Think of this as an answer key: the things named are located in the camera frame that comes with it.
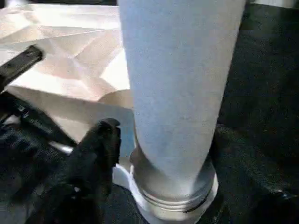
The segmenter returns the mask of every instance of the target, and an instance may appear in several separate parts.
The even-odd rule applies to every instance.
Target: black surface
[[[260,186],[258,189],[250,188],[256,186],[253,180],[259,178],[258,171],[271,174],[278,170],[282,173],[281,177],[277,174],[268,176],[275,183],[279,183],[280,188],[299,186],[296,175],[299,173],[297,40],[299,40],[297,10],[262,5],[247,6],[219,116],[219,123],[225,127],[218,128],[215,135],[215,139],[216,137],[225,139],[228,134],[225,130],[229,130],[239,136],[220,141],[222,145],[220,144],[218,148],[218,150],[221,150],[221,147],[231,148],[232,150],[225,152],[228,155],[232,153],[238,155],[226,157],[232,161],[231,166],[227,166],[226,162],[226,169],[221,169],[223,175],[228,175],[220,186],[220,192],[224,193],[226,205],[230,203],[228,208],[234,223],[250,216],[246,211],[252,209],[252,205],[258,206],[255,201],[259,198],[255,199],[254,196],[260,197],[263,192],[260,192]],[[236,150],[238,148],[248,150],[245,151],[248,160],[238,160],[238,157],[244,156],[239,154]],[[264,161],[269,162],[270,167],[272,164],[270,172],[265,170],[268,166],[263,166]],[[243,169],[250,167],[248,164],[258,162],[260,166],[253,166],[255,170],[248,172]],[[232,172],[239,168],[242,168],[239,173]],[[248,176],[248,173],[252,172],[255,172],[255,178]],[[249,200],[244,195],[243,200],[238,201],[237,197],[240,198],[243,192],[250,193],[252,199]],[[217,204],[213,205],[215,209],[209,210],[199,223],[231,222],[226,205],[222,203],[222,196],[218,195],[218,199]],[[121,187],[113,186],[106,209],[107,224],[146,223],[139,215],[130,193]]]

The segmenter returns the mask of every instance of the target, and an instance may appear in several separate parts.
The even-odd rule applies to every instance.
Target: metal cylinder
[[[134,181],[164,210],[209,193],[211,146],[245,0],[119,0],[140,148]]]

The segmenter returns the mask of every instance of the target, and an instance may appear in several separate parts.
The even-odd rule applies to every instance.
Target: gloved hand
[[[31,107],[30,113],[35,112],[41,114]],[[119,122],[100,121],[68,157],[49,144],[51,136],[57,139],[55,133],[39,131],[43,120],[47,127],[51,121],[42,115],[42,119],[34,116],[25,122],[21,116],[20,123],[0,127],[1,206],[28,205],[26,218],[17,223],[101,223],[112,168],[119,158]],[[73,142],[66,135],[61,139]]]

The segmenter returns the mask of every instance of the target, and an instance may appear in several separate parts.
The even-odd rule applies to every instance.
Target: black fabric
[[[276,162],[284,175],[294,181],[299,171],[297,40],[297,10],[262,5],[246,7],[218,121],[246,138],[254,146],[249,150],[258,147],[266,160]],[[227,173],[232,183],[240,181],[234,173],[229,170]],[[227,195],[233,201],[233,194],[227,192]],[[239,212],[238,208],[231,210],[231,215]],[[225,217],[223,223],[229,222]],[[106,205],[105,223],[145,224],[146,221],[138,213],[130,193],[113,186]],[[211,213],[199,223],[217,222]]]

